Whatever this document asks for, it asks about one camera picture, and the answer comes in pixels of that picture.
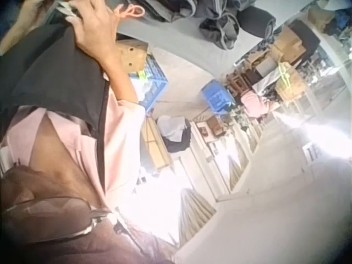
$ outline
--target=pink shirt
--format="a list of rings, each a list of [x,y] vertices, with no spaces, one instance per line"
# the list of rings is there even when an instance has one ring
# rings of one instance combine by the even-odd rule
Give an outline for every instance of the pink shirt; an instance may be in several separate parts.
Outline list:
[[[269,105],[263,102],[262,98],[253,91],[248,91],[241,97],[244,104],[244,111],[249,117],[258,118],[269,112]]]
[[[113,91],[109,91],[104,135],[105,195],[97,170],[96,139],[89,135],[85,123],[78,118],[65,118],[44,108],[28,114],[28,108],[22,107],[4,138],[12,160],[22,165],[29,164],[35,137],[45,113],[72,159],[90,178],[101,200],[114,210],[122,198],[133,191],[137,182],[144,107],[125,100],[117,101]]]

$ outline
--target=orange scissors handle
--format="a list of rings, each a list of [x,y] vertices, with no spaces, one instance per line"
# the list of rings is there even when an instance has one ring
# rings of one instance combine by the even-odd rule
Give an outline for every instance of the orange scissors handle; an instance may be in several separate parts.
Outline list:
[[[126,10],[121,11],[123,4],[117,5],[114,9],[114,14],[120,18],[140,18],[145,14],[145,10],[140,5],[129,4]]]

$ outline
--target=black jacket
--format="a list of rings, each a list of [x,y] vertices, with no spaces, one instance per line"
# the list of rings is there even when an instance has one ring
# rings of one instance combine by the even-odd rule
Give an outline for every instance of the black jacket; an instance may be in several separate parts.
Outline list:
[[[78,117],[97,139],[97,166],[105,190],[108,88],[99,64],[75,46],[71,27],[39,27],[0,57],[0,141],[19,106]]]

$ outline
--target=blue crate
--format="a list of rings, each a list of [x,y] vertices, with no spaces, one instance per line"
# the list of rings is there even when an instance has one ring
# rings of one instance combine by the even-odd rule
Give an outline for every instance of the blue crate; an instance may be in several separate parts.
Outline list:
[[[215,114],[226,114],[225,107],[235,103],[234,98],[218,81],[212,80],[202,89],[205,100]]]
[[[148,82],[152,82],[152,87],[150,91],[146,93],[144,100],[139,102],[139,104],[144,106],[146,112],[148,112],[161,95],[162,91],[165,90],[168,80],[156,62],[154,56],[151,54],[147,55],[144,71],[148,76]],[[130,73],[129,76],[130,78],[139,79],[137,73]]]

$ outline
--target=eyeglass lens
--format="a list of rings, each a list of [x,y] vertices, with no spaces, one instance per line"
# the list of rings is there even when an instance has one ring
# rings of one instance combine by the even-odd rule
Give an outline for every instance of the eyeglass lens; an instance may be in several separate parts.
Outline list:
[[[6,211],[2,228],[20,243],[67,238],[91,225],[90,211],[90,206],[78,198],[33,200]]]

